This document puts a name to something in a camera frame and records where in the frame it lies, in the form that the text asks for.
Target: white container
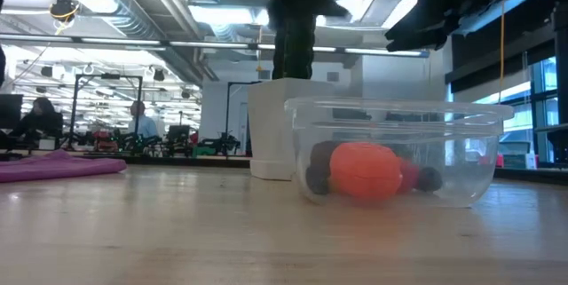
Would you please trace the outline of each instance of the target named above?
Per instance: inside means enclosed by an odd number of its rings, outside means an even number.
[[[503,121],[514,115],[505,106],[347,98],[290,99],[286,110],[295,178],[310,200],[452,207],[485,193]]]
[[[250,171],[262,179],[291,180],[295,167],[292,130],[284,103],[288,99],[334,94],[332,83],[284,78],[250,85],[248,118],[253,159]]]

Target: purple cloth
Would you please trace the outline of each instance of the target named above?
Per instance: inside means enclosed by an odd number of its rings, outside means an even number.
[[[50,178],[77,178],[126,170],[126,162],[113,159],[87,160],[63,150],[14,162],[0,162],[0,183]]]

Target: plastic bowl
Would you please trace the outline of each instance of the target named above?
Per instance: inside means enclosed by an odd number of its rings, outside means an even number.
[[[467,207],[493,180],[513,108],[445,102],[299,98],[286,102],[296,181],[330,201]]]

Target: table surface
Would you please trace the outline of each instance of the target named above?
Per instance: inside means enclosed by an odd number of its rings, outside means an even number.
[[[131,166],[0,185],[3,285],[565,284],[568,189],[471,209],[316,206],[248,170]]]

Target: orange ball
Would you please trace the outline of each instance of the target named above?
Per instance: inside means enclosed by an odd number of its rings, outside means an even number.
[[[400,163],[388,147],[343,143],[331,155],[331,184],[341,194],[364,201],[384,201],[400,187]]]

